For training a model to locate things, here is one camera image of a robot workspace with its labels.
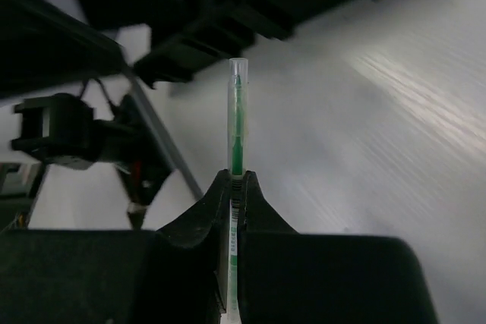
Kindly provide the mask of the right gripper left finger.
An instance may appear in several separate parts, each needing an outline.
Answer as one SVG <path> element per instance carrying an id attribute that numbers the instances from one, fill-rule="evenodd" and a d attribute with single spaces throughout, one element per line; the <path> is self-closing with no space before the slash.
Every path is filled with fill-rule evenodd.
<path id="1" fill-rule="evenodd" d="M 6 231 L 3 323 L 218 323 L 227 310 L 230 177 L 156 231 Z"/>

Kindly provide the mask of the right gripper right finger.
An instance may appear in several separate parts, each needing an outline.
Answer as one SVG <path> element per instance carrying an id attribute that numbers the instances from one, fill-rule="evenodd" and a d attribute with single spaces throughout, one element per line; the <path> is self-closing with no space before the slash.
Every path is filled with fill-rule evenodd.
<path id="1" fill-rule="evenodd" d="M 436 323 L 415 252 L 397 237 L 302 234 L 243 180 L 238 305 L 244 323 Z"/>

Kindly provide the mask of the green pen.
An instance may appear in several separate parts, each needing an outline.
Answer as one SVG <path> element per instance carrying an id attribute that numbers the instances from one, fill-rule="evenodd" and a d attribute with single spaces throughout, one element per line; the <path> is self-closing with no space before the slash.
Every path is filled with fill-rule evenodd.
<path id="1" fill-rule="evenodd" d="M 242 202 L 242 184 L 246 173 L 246 108 L 248 104 L 248 60 L 229 60 L 230 79 L 228 86 L 227 142 L 228 170 L 231 177 L 230 226 L 229 226 L 229 286 L 228 321 L 240 323 L 238 309 L 238 248 L 237 224 L 239 206 Z"/>

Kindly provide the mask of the black four-compartment organizer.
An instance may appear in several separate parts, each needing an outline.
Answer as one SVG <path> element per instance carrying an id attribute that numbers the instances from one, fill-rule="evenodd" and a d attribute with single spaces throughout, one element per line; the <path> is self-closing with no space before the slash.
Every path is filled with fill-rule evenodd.
<path id="1" fill-rule="evenodd" d="M 146 25 L 150 51 L 133 72 L 148 86 L 189 82 L 239 56 L 256 36 L 288 39 L 349 0 L 1 0 L 1 96 L 120 74 L 113 36 Z"/>

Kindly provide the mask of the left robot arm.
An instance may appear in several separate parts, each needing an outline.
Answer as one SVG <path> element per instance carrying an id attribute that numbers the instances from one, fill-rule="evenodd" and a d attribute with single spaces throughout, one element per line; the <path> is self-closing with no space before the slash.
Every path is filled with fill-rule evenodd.
<path id="1" fill-rule="evenodd" d="M 128 195 L 132 229 L 142 227 L 156 194 L 179 171 L 195 199 L 203 195 L 170 136 L 145 102 L 127 94 L 111 104 L 111 120 L 98 119 L 79 96 L 57 93 L 14 105 L 20 133 L 10 147 L 44 165 L 84 171 L 97 162 L 113 165 Z"/>

